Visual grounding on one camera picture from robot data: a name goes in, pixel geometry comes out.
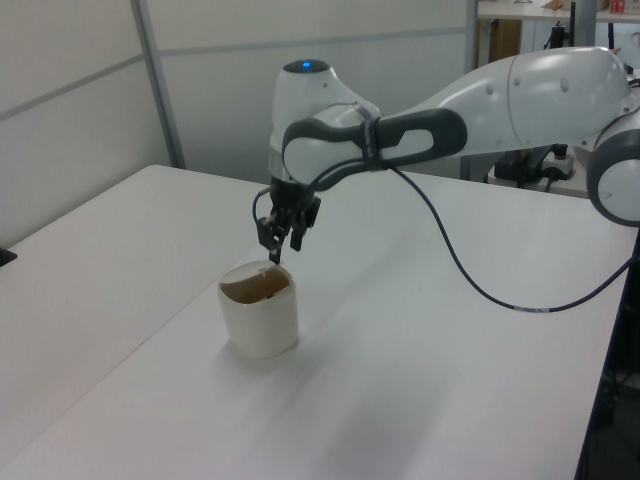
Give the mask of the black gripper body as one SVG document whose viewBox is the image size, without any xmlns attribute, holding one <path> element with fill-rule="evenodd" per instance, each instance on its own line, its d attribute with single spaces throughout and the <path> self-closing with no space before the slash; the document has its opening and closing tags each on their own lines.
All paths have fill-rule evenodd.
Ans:
<svg viewBox="0 0 640 480">
<path fill-rule="evenodd" d="M 288 215 L 310 205 L 310 193 L 304 185 L 278 178 L 271 179 L 271 213 Z"/>
</svg>

